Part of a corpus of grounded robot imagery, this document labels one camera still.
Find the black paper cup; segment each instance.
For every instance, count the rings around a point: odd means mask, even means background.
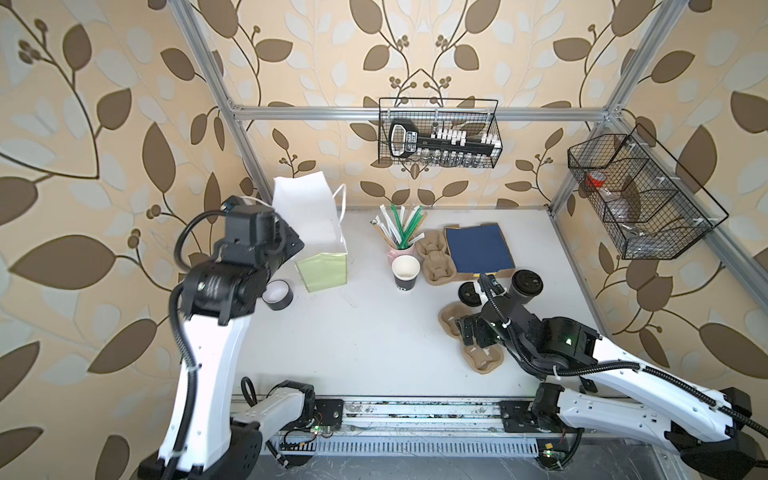
[[[401,255],[392,262],[392,273],[395,274],[395,284],[400,290],[410,290],[416,283],[416,277],[422,265],[419,259],[411,255]]]
[[[293,301],[293,291],[287,281],[274,280],[266,285],[261,299],[270,309],[282,310]]]

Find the black cup lid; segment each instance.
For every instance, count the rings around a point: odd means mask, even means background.
[[[536,272],[518,270],[512,275],[512,286],[527,296],[537,296],[544,289],[544,282]]]

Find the table surface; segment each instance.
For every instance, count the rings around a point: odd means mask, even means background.
[[[369,224],[374,215],[350,210],[343,219],[346,285],[308,293],[290,261],[273,275],[290,283],[293,302],[278,312],[257,303],[236,379],[249,376],[260,395],[291,379],[313,384],[323,396],[533,396],[539,381],[509,353],[497,369],[480,375],[464,360],[461,343],[439,325],[439,311],[458,300],[459,282],[430,286],[420,273],[413,290],[397,290],[388,247]],[[532,313],[595,327],[546,211],[430,210],[422,230],[487,222],[501,226],[516,267],[544,280],[544,291],[527,305]]]

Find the black wire basket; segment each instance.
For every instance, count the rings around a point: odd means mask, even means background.
[[[654,147],[657,156],[672,160],[674,173],[656,163],[650,153]],[[574,145],[568,149],[568,168],[625,260],[677,258],[728,218],[642,125],[629,135],[604,134]]]
[[[379,162],[493,168],[503,145],[496,100],[380,98]],[[454,107],[442,105],[453,104]]]

